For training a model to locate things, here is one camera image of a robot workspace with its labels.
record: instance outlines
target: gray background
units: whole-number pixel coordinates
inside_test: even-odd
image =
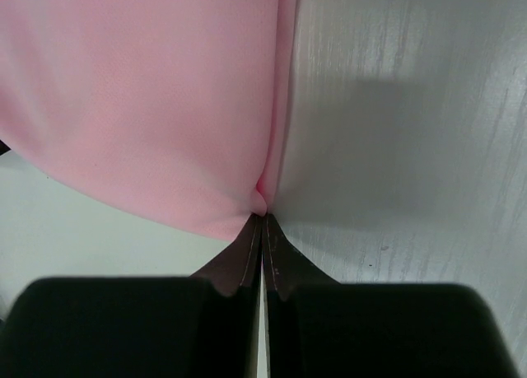
[[[300,0],[274,212],[349,282],[461,282],[527,372],[527,0]]]

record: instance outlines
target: white surface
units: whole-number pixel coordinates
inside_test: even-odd
[[[265,278],[264,272],[260,278],[259,294],[259,314],[258,314],[258,378],[269,377],[269,360],[268,360],[268,335],[267,335],[267,302],[265,297]]]
[[[275,212],[334,278],[462,282],[527,373],[527,0],[300,0]]]
[[[13,152],[0,156],[0,207],[0,295],[7,306],[46,276],[188,275],[228,244],[108,207]]]

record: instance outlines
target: fabric fold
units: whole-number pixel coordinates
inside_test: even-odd
[[[0,139],[56,180],[233,239],[276,191],[296,0],[0,0]]]

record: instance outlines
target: pink fabric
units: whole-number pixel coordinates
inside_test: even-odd
[[[0,139],[124,211],[232,239],[273,201],[296,0],[0,0]]]

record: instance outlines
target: pink cloth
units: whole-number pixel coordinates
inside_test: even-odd
[[[124,211],[232,239],[273,201],[296,0],[0,0],[0,139]]]

